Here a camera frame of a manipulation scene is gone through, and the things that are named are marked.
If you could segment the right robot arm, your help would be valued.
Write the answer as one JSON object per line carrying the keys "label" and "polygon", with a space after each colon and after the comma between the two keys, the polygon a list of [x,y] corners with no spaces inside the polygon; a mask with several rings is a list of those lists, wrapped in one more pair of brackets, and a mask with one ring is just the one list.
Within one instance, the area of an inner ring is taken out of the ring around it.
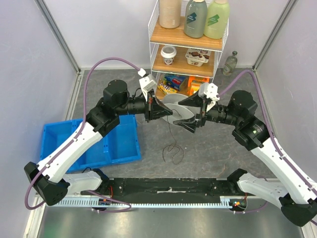
{"label": "right robot arm", "polygon": [[227,106],[195,93],[180,101],[182,106],[198,107],[199,114],[174,122],[190,132],[207,121],[233,125],[235,140],[258,157],[279,179],[281,185],[269,183],[237,169],[227,179],[232,195],[241,192],[258,196],[278,207],[294,225],[302,227],[317,215],[317,183],[299,168],[272,135],[271,129],[255,116],[257,103],[251,93],[235,91]]}

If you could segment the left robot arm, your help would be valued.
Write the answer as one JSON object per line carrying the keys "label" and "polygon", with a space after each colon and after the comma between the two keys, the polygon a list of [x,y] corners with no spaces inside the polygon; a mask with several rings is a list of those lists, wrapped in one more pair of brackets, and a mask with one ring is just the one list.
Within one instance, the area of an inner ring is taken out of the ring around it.
{"label": "left robot arm", "polygon": [[172,110],[156,98],[153,80],[145,77],[140,84],[142,95],[132,97],[126,82],[111,81],[104,89],[103,97],[68,139],[39,163],[29,162],[24,167],[30,186],[48,206],[59,203],[72,193],[107,193],[109,179],[101,170],[70,175],[66,172],[90,147],[120,124],[120,115],[143,114],[150,121],[172,114]]}

